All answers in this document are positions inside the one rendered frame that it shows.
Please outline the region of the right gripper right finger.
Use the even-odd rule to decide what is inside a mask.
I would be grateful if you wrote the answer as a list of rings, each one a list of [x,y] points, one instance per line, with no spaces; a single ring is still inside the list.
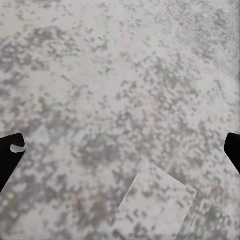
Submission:
[[[240,135],[229,133],[227,135],[224,151],[240,173]]]

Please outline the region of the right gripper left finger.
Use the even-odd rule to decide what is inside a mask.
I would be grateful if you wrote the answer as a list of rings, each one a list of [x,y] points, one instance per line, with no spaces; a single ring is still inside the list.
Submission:
[[[0,138],[0,193],[26,152],[22,133]]]

